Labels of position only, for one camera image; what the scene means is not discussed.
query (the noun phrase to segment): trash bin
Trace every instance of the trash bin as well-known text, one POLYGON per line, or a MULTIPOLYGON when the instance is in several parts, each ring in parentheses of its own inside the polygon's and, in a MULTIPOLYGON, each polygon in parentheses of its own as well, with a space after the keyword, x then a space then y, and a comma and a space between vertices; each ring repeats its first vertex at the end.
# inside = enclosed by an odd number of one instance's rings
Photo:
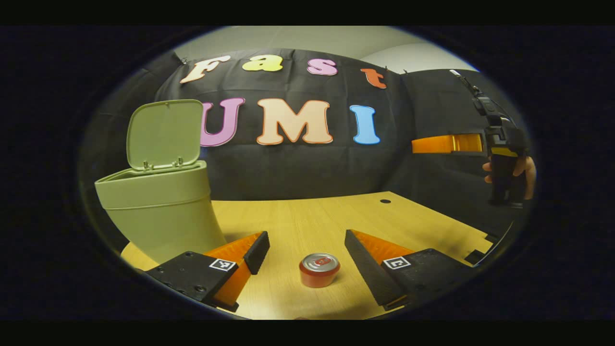
POLYGON ((132 115, 126 140, 131 168, 97 180, 101 205, 124 236, 164 263, 226 244, 200 154, 203 104, 149 103, 132 115))

